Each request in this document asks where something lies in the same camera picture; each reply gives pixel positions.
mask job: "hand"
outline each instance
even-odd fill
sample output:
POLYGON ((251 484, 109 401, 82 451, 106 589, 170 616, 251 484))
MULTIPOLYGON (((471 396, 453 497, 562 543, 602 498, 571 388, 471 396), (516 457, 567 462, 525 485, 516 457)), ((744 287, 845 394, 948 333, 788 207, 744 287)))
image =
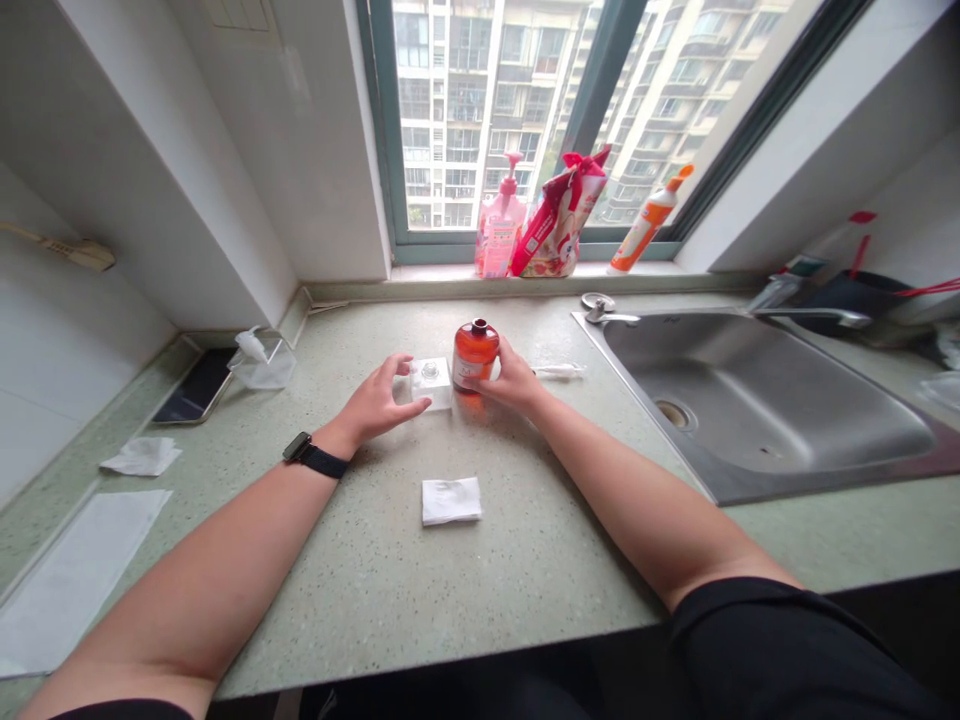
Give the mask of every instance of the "hand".
POLYGON ((430 398, 420 398, 406 405, 397 405, 393 399, 393 378, 395 375, 409 375, 411 360, 412 355, 402 353, 388 357, 361 383, 340 414, 314 433, 314 444, 347 460, 349 457, 344 455, 352 456, 367 440, 415 418, 430 407, 430 398), (338 445, 340 454, 324 447, 323 442, 338 445))
POLYGON ((529 415, 537 400, 549 394, 527 365, 527 361, 520 357, 502 336, 499 355, 500 376, 496 380, 466 380, 464 385, 529 415))

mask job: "person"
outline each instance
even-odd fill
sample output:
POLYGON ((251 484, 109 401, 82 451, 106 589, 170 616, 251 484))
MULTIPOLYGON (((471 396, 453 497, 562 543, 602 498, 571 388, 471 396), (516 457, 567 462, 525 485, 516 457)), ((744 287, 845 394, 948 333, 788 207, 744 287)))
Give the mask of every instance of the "person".
MULTIPOLYGON (((312 445, 349 461, 365 441, 422 413, 428 399, 397 405, 392 394, 411 359, 387 358, 312 445)), ((496 380, 473 388, 537 427, 663 601, 704 716, 949 715, 866 628, 805 590, 703 495, 551 395, 506 340, 500 365, 496 380)), ((271 469, 157 562, 22 717, 203 717, 336 486, 299 462, 271 469)))

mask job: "sink basin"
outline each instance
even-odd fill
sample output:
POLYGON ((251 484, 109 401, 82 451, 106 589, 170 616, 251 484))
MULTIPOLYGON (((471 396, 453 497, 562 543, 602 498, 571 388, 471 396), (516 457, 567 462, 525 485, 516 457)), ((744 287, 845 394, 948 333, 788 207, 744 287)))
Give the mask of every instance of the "sink basin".
POLYGON ((781 326, 574 316, 720 505, 960 472, 960 433, 781 326))

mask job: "phone screen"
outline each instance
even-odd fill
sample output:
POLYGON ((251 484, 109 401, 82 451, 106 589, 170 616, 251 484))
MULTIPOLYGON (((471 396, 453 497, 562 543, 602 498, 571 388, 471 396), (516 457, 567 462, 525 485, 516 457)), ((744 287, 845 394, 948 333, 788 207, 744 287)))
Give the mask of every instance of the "phone screen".
POLYGON ((153 416, 155 423, 193 423, 203 417, 230 375, 227 363, 236 348, 207 350, 153 416))

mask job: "building facade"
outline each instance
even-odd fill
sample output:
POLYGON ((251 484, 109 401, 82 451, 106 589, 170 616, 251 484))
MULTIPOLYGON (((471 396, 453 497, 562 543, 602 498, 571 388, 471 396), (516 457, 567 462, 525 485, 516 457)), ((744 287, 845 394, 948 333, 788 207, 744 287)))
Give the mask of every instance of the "building facade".
MULTIPOLYGON (((690 162, 791 0, 649 0, 607 109, 610 183, 591 222, 629 225, 690 162)), ((523 154, 518 196, 554 174, 602 0, 393 3, 408 220, 475 228, 523 154)))

